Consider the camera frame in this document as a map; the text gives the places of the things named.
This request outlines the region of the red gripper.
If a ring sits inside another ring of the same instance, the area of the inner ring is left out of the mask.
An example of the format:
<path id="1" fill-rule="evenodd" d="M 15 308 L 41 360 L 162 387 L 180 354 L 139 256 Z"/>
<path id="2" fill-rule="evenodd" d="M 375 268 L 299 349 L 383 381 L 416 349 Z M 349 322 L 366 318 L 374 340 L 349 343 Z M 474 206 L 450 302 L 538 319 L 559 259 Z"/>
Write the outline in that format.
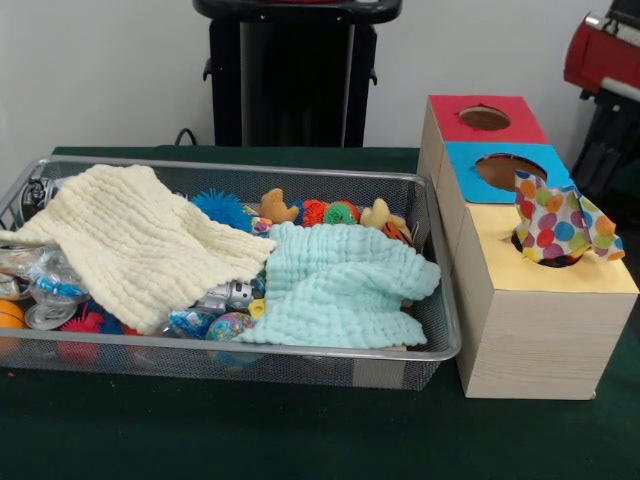
<path id="1" fill-rule="evenodd" d="M 583 20 L 569 44 L 564 80 L 639 99 L 639 30 L 611 20 Z"/>

